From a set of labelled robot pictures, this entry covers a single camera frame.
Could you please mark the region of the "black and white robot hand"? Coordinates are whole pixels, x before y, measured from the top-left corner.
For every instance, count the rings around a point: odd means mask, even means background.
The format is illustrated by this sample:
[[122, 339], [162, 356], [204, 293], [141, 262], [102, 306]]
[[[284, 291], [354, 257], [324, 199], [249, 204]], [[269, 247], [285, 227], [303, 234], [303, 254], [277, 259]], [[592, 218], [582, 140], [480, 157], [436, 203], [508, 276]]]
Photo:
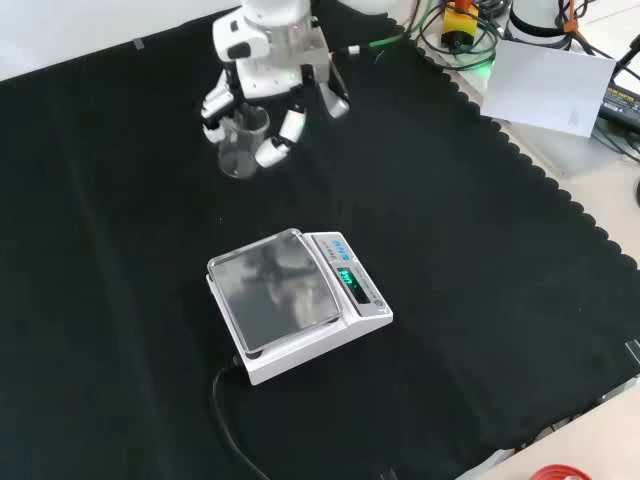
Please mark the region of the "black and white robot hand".
[[332, 117], [349, 112], [349, 94], [309, 1], [243, 1], [213, 22], [212, 38], [223, 63], [201, 107], [212, 143], [222, 140], [222, 120], [241, 104], [292, 98], [304, 87], [319, 89]]

